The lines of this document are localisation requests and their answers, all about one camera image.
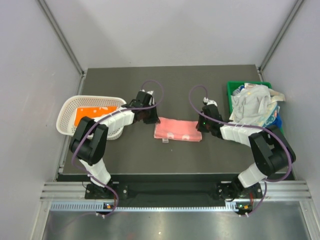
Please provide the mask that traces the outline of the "pink patterned towel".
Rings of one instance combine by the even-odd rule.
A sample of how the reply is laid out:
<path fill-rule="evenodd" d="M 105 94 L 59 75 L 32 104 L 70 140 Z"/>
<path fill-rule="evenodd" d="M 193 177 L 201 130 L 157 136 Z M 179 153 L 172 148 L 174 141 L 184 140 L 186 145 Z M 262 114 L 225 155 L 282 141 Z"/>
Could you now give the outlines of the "pink patterned towel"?
<path fill-rule="evenodd" d="M 160 123 L 155 125 L 154 138 L 185 142 L 200 142 L 202 133 L 196 128 L 197 121 L 177 120 L 159 117 Z"/>

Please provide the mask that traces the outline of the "white green towel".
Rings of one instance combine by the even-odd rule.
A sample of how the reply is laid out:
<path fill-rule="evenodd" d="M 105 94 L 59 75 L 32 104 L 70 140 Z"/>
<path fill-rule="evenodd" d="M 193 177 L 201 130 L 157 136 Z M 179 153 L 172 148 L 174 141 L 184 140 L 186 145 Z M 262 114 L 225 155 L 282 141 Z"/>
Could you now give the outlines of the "white green towel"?
<path fill-rule="evenodd" d="M 271 104 L 270 89 L 265 85 L 243 88 L 238 94 L 231 95 L 232 112 L 229 120 L 239 124 L 262 127 L 268 118 Z"/>

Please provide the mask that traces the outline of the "orange fox pattern towel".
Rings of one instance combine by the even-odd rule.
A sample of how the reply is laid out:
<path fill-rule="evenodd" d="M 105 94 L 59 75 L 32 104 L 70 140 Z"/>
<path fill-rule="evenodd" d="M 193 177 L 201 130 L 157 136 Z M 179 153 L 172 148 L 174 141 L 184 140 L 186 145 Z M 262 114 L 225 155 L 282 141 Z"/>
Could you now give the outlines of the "orange fox pattern towel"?
<path fill-rule="evenodd" d="M 110 114 L 117 110 L 117 106 L 78 107 L 75 112 L 74 126 L 77 127 L 83 117 L 91 119 Z"/>

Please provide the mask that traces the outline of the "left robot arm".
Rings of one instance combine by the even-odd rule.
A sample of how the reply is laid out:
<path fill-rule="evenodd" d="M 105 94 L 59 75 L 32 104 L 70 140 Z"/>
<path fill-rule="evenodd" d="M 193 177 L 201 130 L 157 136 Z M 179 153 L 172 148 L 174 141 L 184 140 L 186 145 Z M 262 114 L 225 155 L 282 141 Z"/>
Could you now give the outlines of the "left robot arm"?
<path fill-rule="evenodd" d="M 139 121 L 145 124 L 160 122 L 153 93 L 152 90 L 140 90 L 135 99 L 115 111 L 96 118 L 84 116 L 80 120 L 69 150 L 73 153 L 72 160 L 77 158 L 88 174 L 90 184 L 86 190 L 93 198 L 109 199 L 114 195 L 112 177 L 103 160 L 108 134 Z"/>

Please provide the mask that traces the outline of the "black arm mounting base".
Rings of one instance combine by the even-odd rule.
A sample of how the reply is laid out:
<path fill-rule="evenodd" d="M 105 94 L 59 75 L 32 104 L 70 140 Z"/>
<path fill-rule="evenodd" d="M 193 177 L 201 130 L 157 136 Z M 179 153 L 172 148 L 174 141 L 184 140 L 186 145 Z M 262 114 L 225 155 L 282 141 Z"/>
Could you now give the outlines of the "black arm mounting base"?
<path fill-rule="evenodd" d="M 246 202 L 263 196 L 259 183 L 248 188 L 230 181 L 117 181 L 110 187 L 117 193 L 118 207 L 182 208 L 223 207 L 225 202 Z"/>

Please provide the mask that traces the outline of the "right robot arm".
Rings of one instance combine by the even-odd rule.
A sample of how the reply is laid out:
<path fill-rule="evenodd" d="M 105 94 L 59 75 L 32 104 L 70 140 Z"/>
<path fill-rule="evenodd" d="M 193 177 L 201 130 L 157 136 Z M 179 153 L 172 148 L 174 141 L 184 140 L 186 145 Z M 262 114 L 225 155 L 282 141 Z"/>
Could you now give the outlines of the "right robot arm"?
<path fill-rule="evenodd" d="M 201 133 L 211 133 L 222 140 L 232 141 L 250 147 L 254 163 L 239 173 L 227 186 L 227 192 L 219 187 L 222 197 L 228 200 L 245 198 L 252 186 L 265 180 L 283 168 L 288 171 L 296 161 L 296 154 L 276 126 L 245 127 L 235 122 L 223 122 L 218 104 L 207 97 L 203 98 L 203 107 L 199 113 L 196 129 Z"/>

